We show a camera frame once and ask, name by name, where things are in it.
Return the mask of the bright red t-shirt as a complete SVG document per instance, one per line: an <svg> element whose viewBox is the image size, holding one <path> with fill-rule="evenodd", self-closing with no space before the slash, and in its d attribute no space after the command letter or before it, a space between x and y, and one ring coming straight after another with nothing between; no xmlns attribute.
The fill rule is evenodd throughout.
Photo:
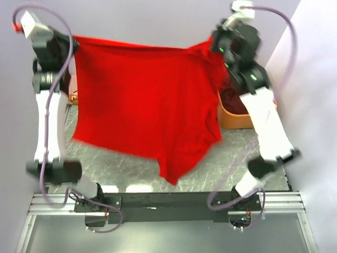
<svg viewBox="0 0 337 253"><path fill-rule="evenodd" d="M75 140L155 159L172 185L221 140L216 116L226 73L211 40L187 48L76 40Z"/></svg>

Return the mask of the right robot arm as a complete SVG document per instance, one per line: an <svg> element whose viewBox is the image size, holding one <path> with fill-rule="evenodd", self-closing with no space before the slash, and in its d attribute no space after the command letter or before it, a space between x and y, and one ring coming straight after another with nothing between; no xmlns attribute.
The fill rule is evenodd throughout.
<svg viewBox="0 0 337 253"><path fill-rule="evenodd" d="M232 188L231 205L243 210L250 203L249 197L285 163L299 157L300 151L284 131L269 76L255 61L260 45L257 29L230 17L217 25L212 39L211 50L222 54L230 84L249 114L260 148L259 156L247 162L245 174Z"/></svg>

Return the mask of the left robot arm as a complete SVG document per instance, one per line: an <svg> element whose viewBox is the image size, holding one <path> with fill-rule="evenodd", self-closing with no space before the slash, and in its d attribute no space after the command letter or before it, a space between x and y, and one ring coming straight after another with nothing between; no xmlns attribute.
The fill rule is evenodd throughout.
<svg viewBox="0 0 337 253"><path fill-rule="evenodd" d="M39 180L42 194L46 184L67 185L67 192L81 194L81 204L98 212L105 207L102 187L82 173L78 160L67 157L65 120L69 85L72 77L69 62L79 48L74 37L46 28L32 36L36 54L32 85L38 106L38 141L33 161L26 171Z"/></svg>

